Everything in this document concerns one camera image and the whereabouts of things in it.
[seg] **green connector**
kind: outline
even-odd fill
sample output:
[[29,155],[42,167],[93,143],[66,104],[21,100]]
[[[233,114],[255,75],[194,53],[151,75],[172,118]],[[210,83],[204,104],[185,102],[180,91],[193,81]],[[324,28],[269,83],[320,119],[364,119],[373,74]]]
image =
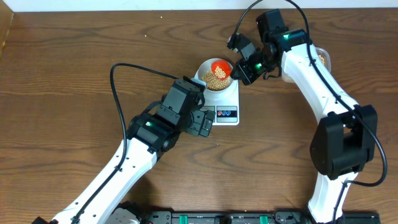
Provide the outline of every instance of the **green connector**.
[[268,216],[260,216],[260,224],[269,224],[268,223]]
[[180,215],[180,224],[188,224],[188,215]]

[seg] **cable clip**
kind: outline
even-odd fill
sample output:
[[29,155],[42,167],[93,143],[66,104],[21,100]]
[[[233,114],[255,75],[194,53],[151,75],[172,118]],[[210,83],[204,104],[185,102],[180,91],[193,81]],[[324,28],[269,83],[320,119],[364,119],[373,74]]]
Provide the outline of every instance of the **cable clip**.
[[336,101],[335,101],[335,103],[337,104],[338,103],[338,100],[337,99],[341,99],[341,95],[338,95],[337,97],[336,97]]
[[116,170],[118,170],[120,172],[122,172],[122,170],[123,170],[123,168],[120,168],[119,166],[115,166],[114,169],[116,169]]
[[312,59],[312,61],[310,61],[310,64],[308,65],[309,67],[311,67],[311,63],[315,63],[317,60],[314,58]]
[[79,219],[78,217],[74,216],[74,217],[72,218],[72,224],[77,224],[77,223],[79,223],[79,222],[80,222],[80,219]]

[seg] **white bowl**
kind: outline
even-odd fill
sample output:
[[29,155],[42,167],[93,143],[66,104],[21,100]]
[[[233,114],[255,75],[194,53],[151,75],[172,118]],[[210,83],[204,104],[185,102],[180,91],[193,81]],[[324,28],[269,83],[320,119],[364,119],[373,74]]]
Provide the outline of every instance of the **white bowl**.
[[[211,70],[211,64],[217,60],[222,60],[220,58],[212,58],[207,60],[206,62],[203,62],[197,73],[195,74],[195,78],[203,80],[203,76],[206,74],[207,71]],[[229,67],[231,68],[231,70],[233,69],[232,65],[230,63],[228,63]],[[225,88],[224,90],[220,90],[220,91],[213,91],[213,90],[209,90],[206,87],[206,90],[204,92],[205,96],[207,98],[212,98],[214,100],[220,100],[224,97],[227,97],[228,95],[230,95],[235,88],[237,88],[238,86],[238,80],[233,80],[231,77],[229,78],[229,86],[227,88]]]

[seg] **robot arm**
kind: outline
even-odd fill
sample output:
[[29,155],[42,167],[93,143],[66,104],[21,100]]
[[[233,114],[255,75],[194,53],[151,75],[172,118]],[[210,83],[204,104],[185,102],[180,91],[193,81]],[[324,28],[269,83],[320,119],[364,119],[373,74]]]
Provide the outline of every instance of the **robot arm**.
[[[313,45],[311,45],[311,51],[312,55],[318,55]],[[314,59],[317,60],[315,63],[322,72],[323,77],[325,77],[328,83],[334,88],[335,92],[338,92],[341,95],[342,100],[354,109],[354,105],[357,105],[358,103],[349,97],[337,84],[327,68],[321,63],[318,56]],[[310,66],[306,44],[297,45],[292,47],[290,51],[284,52],[282,56],[281,69],[283,79],[287,81],[293,80],[300,88],[300,91],[310,104],[318,123],[322,118],[326,118],[331,112],[336,114],[348,112],[345,107],[336,103],[335,97],[321,81],[312,66]],[[332,221],[333,211],[341,190],[341,183],[346,180],[354,180],[357,175],[357,172],[349,172],[338,176],[335,180],[331,180],[327,175],[318,173],[315,191],[308,203],[308,209],[317,223],[328,223]],[[336,218],[343,214],[341,208],[348,192],[348,188],[349,184],[347,186],[347,190],[344,191],[341,203],[337,208]]]
[[[85,202],[110,177],[123,154],[124,142],[84,192],[66,209],[58,213],[50,224],[112,223],[108,219],[127,191],[150,170],[163,153],[174,147],[181,132],[207,137],[211,131],[214,111],[202,111],[205,104],[203,82],[187,77],[176,79],[162,101],[151,103],[134,117],[127,130],[126,158],[118,172],[99,191],[80,216],[76,216]],[[149,111],[159,106],[155,114]],[[37,218],[34,224],[47,222]]]
[[[268,11],[257,19],[257,28],[264,47],[256,49],[242,34],[233,34],[227,46],[240,52],[239,60],[231,77],[252,84],[258,77],[279,68],[279,76],[287,82],[296,83],[310,104],[318,122],[318,128],[310,146],[314,166],[318,170],[317,184],[308,209],[317,223],[332,221],[342,215],[342,205],[347,194],[343,192],[338,208],[342,183],[354,180],[365,163],[373,159],[374,142],[368,132],[355,120],[348,110],[336,101],[318,73],[312,67],[307,53],[307,36],[304,30],[289,30],[279,10]],[[321,63],[314,45],[315,64],[334,92],[376,132],[377,114],[372,106],[360,107],[358,103],[337,84],[330,72]]]
[[[127,141],[127,156],[121,172],[117,172],[86,207],[84,214],[80,217],[80,223],[105,223],[127,191],[155,165],[157,154],[156,152],[151,154],[148,148],[146,144],[136,138]],[[123,141],[112,159],[91,184],[75,201],[58,213],[53,220],[58,221],[59,224],[70,224],[72,222],[71,218],[76,215],[88,198],[112,173],[114,167],[119,163],[122,153]]]

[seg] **green led light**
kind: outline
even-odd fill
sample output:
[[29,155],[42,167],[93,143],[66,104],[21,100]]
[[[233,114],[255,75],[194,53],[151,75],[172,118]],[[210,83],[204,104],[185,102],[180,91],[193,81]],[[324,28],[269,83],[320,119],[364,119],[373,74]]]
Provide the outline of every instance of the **green led light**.
[[255,68],[256,68],[256,69],[260,69],[261,66],[262,66],[261,63],[258,63],[257,65],[255,65]]

